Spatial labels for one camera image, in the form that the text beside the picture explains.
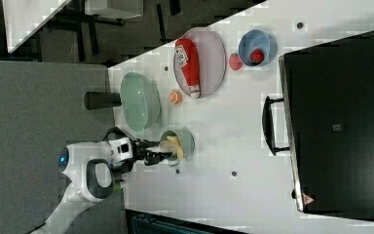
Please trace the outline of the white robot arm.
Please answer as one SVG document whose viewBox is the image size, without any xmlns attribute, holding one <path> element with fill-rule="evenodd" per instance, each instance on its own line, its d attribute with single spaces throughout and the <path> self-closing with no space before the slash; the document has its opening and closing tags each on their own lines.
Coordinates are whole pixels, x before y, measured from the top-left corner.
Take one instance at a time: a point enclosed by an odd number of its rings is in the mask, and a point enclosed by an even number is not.
<svg viewBox="0 0 374 234">
<path fill-rule="evenodd" d="M 113 194 L 115 173 L 130 172 L 136 161 L 156 165 L 171 155 L 168 150 L 161 151 L 157 141 L 126 136 L 67 145 L 57 163 L 70 182 L 45 222 L 28 234 L 64 234 L 76 217 Z"/>
</svg>

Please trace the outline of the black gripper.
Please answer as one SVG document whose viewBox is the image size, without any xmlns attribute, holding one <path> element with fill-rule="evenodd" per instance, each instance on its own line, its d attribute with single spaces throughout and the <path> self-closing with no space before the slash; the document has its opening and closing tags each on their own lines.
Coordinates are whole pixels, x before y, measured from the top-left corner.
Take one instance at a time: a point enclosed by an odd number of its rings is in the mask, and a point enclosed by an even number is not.
<svg viewBox="0 0 374 234">
<path fill-rule="evenodd" d="M 148 152 L 148 147 L 155 147 L 159 145 L 159 141 L 137 138 L 131 142 L 132 156 L 135 160 L 144 160 L 145 166 L 157 165 L 172 155 L 171 152 Z"/>
</svg>

